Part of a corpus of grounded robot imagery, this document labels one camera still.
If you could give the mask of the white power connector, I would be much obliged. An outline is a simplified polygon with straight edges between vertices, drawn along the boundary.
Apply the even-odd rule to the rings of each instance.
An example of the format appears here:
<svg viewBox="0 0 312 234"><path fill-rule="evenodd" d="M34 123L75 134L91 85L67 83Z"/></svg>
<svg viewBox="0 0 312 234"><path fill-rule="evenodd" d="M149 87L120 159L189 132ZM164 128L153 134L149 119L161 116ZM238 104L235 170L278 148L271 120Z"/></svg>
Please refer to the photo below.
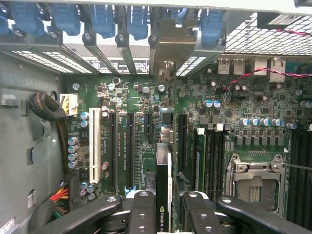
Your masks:
<svg viewBox="0 0 312 234"><path fill-rule="evenodd" d="M60 94L60 107L67 116L77 116L78 114L78 96L77 94Z"/></svg>

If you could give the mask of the short black expansion slot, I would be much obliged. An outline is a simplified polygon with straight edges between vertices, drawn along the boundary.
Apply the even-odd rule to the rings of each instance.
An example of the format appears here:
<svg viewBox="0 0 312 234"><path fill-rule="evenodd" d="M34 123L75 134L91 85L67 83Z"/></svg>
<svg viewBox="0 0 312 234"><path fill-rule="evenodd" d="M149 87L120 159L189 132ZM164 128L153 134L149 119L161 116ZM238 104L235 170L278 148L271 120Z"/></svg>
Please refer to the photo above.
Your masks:
<svg viewBox="0 0 312 234"><path fill-rule="evenodd" d="M153 133L153 116L150 113L144 114L144 133L146 135Z"/></svg>

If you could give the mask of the black open PC case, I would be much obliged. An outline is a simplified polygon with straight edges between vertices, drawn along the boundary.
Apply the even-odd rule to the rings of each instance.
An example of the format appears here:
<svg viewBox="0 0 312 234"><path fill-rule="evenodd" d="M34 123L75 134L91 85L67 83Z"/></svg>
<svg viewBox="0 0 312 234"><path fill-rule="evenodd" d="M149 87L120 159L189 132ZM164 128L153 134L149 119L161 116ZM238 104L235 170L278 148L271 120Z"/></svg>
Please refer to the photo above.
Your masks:
<svg viewBox="0 0 312 234"><path fill-rule="evenodd" d="M14 1L36 3L44 24L44 36L34 37L17 28L10 10L10 2ZM79 35L69 36L56 27L52 3L77 6ZM114 37L104 39L94 32L91 4L113 6ZM135 40L128 33L127 6L148 7L146 39ZM0 9L6 14L9 26L9 33L0 35L0 54L54 72L63 88L59 95L68 94L67 75L157 78L149 71L149 37L153 22L165 19L165 7L187 8L184 19L197 22L193 28L196 43L183 62L176 65L176 77L189 78L215 63L219 63L221 69L246 74L263 70L276 73L287 61L312 62L312 0L0 0ZM225 11L217 41L202 43L199 25L202 9ZM52 97L38 91L28 99L30 111L46 122L57 124L64 175L58 187L31 213L26 234L85 206L78 204L78 173L69 167L68 118L71 116L60 107L59 95ZM183 195L197 190L178 192L178 183L173 175L172 178L171 230L164 234L193 234L183 230ZM120 197L122 209L96 222L88 234L126 234L126 219L139 192L153 193L156 208L156 192L150 190L132 191L125 197L106 194Z"/></svg>

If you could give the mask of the metal CPU socket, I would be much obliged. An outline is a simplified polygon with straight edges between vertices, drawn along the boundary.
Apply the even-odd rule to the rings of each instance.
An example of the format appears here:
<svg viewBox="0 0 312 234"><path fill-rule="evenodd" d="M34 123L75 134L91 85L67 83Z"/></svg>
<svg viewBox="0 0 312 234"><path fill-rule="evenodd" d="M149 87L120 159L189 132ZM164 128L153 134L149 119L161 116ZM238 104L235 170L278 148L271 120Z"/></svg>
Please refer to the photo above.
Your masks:
<svg viewBox="0 0 312 234"><path fill-rule="evenodd" d="M286 168L281 154L270 161L246 161L239 154L232 154L226 168L224 194L283 217L285 187Z"/></svg>

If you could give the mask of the thin socket locking lever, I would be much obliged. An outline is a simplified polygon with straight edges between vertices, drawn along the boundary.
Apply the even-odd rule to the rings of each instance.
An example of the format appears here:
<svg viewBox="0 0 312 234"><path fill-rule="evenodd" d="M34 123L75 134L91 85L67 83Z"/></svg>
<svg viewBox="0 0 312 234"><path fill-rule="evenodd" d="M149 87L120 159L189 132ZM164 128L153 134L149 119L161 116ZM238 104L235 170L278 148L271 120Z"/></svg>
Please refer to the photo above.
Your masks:
<svg viewBox="0 0 312 234"><path fill-rule="evenodd" d="M284 163L284 165L289 166L289 167L298 168L298 169L303 169L303 170L312 171L312 167L300 166L300 165L294 165L294 164L288 164L288 163Z"/></svg>

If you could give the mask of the grey power supply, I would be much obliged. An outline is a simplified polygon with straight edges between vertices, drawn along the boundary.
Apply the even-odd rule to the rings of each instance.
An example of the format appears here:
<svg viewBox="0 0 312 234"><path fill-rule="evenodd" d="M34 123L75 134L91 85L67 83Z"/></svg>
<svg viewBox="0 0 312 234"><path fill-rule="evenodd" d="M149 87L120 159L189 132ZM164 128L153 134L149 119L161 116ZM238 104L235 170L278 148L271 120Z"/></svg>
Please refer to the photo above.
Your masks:
<svg viewBox="0 0 312 234"><path fill-rule="evenodd" d="M64 175L57 124L28 108L38 91L55 98L63 88L54 72L0 54L0 234L26 234Z"/></svg>

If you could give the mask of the green motherboard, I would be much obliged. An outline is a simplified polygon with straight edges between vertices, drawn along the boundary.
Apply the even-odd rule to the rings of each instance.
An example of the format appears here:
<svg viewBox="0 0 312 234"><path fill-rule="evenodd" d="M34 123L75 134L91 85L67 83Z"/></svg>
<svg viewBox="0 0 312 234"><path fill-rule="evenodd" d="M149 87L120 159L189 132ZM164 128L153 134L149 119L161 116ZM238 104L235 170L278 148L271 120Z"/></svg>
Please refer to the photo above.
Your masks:
<svg viewBox="0 0 312 234"><path fill-rule="evenodd" d="M312 132L312 62L287 61L276 73L260 71L236 73L221 69L219 63L209 64L205 71L189 78L176 77L175 116L176 147L173 153L173 177L178 192L195 189L196 128L205 128L206 168L205 193L212 201L215 195L215 126L223 124L225 157L223 193L226 168L232 154L241 160L270 161L281 154L290 164L292 130L302 131L305 140L305 165ZM159 130L158 79L148 76L67 75L65 87L78 96L78 114L68 118L69 167L78 173L78 204L86 205L106 194L115 194L112 187L112 156L110 113L118 117L118 196L125 197L126 184L126 114L135 114L135 187L132 191L156 191L156 144ZM89 108L100 108L101 174L100 181L89 182ZM144 114L153 116L153 133L144 133ZM187 114L187 153L185 172L178 171L178 115ZM213 136L212 189L207 194L208 132ZM284 218L289 220L289 176L286 166ZM295 222L298 224L298 168L295 182ZM303 226L306 216L307 170L304 182Z"/></svg>

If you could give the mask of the white expansion slot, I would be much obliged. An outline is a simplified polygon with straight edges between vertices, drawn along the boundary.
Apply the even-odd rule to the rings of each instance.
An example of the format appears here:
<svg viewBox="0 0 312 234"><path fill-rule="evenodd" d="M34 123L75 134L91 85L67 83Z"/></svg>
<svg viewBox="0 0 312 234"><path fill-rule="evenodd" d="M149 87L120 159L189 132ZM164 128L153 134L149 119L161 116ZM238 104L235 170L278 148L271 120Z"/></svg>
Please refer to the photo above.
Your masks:
<svg viewBox="0 0 312 234"><path fill-rule="evenodd" d="M97 184L101 174L101 112L100 108L89 108L89 182Z"/></svg>

